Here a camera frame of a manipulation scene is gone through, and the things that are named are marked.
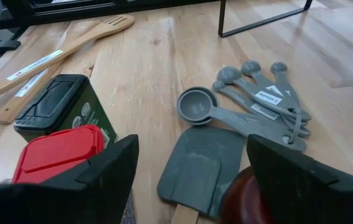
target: green canister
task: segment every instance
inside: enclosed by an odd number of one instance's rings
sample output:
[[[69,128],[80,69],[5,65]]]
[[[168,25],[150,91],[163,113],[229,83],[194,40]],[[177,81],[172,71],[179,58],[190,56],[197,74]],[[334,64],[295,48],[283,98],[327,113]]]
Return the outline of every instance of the green canister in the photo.
[[[85,75],[57,75],[20,112],[14,129],[27,142],[53,132],[85,124],[98,126],[105,148],[116,133]]]

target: slotted wooden spoon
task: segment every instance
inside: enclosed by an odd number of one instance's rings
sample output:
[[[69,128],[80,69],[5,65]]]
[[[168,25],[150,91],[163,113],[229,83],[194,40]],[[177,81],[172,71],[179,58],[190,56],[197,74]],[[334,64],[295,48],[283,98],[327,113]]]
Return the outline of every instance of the slotted wooden spoon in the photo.
[[[66,46],[70,41],[82,36],[100,23],[98,19],[87,19],[85,21],[72,22],[65,31],[65,38],[60,46]],[[0,109],[0,124],[10,124],[14,121],[21,110],[46,84],[64,60],[61,60],[50,68],[36,74]]]
[[[90,41],[115,34],[134,23],[134,17],[129,15],[114,16],[94,27],[91,31],[75,39],[73,42],[61,47],[59,50],[47,55],[35,63],[23,68],[6,79],[0,81],[0,94],[9,91],[18,84],[28,80],[37,73],[49,68],[51,65],[63,60]]]

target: metal table leg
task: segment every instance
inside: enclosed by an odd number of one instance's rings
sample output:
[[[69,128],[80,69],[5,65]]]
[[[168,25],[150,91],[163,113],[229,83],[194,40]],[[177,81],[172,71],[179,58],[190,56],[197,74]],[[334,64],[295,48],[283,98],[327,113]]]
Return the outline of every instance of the metal table leg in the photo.
[[[218,35],[220,37],[222,37],[222,38],[223,37],[228,37],[230,35],[234,35],[234,34],[239,33],[239,32],[243,32],[243,31],[246,31],[246,30],[249,30],[249,29],[252,29],[252,28],[256,28],[258,26],[262,26],[262,25],[277,21],[279,19],[284,19],[286,17],[289,17],[289,16],[292,16],[292,15],[307,11],[311,7],[311,4],[312,4],[312,0],[306,0],[305,6],[303,8],[301,8],[301,9],[296,9],[296,10],[293,10],[291,12],[286,12],[286,13],[280,14],[278,16],[273,16],[271,18],[264,19],[264,20],[259,21],[259,22],[254,22],[252,24],[249,24],[249,25],[246,25],[246,26],[234,29],[234,30],[230,30],[230,31],[224,32],[226,0],[220,0]]]

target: wooden table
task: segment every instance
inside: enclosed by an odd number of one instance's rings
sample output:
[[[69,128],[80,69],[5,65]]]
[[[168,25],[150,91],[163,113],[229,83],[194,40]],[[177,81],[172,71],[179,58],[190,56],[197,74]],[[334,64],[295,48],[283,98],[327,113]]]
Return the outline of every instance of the wooden table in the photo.
[[[303,1],[228,1],[225,30],[297,7]],[[156,186],[179,137],[189,127],[176,99],[191,86],[210,87],[217,71],[254,59],[272,77],[283,61],[303,107],[312,114],[306,154],[353,174],[353,0],[314,1],[307,14],[220,39],[219,3],[134,13],[133,27],[88,44],[69,57],[60,73],[82,73],[91,83],[120,138],[139,134],[134,180],[139,223],[169,223],[174,207]],[[0,78],[55,50],[68,22],[30,27],[21,47],[0,59]],[[17,89],[0,96],[0,107]],[[218,95],[224,108],[243,111]],[[26,142],[12,125],[0,125],[0,181],[12,177]],[[248,165],[243,152],[242,165]],[[210,223],[200,219],[199,223]]]

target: wooden spatula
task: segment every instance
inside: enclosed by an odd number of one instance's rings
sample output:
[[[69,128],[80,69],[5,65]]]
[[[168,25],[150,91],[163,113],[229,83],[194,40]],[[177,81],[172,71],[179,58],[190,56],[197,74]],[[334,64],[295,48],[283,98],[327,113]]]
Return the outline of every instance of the wooden spatula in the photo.
[[[105,37],[111,34],[115,34],[121,30],[126,29],[134,23],[134,17],[129,15],[119,15],[107,19],[105,22],[97,25],[91,31],[75,39],[73,42],[61,47],[59,50],[47,55],[40,60],[32,63],[31,65],[19,70],[13,75],[8,76],[6,79],[0,81],[0,94],[14,88],[18,84],[28,80],[37,73],[49,68],[51,65],[61,61],[66,56],[74,53],[84,44]]]
[[[98,19],[87,19],[80,22],[72,22],[65,31],[63,44],[82,36],[89,30],[93,29],[100,23]],[[50,68],[36,74],[0,109],[0,124],[10,124],[14,121],[21,110],[28,102],[37,94],[37,92],[45,85],[56,70],[61,66],[64,60],[61,60]]]

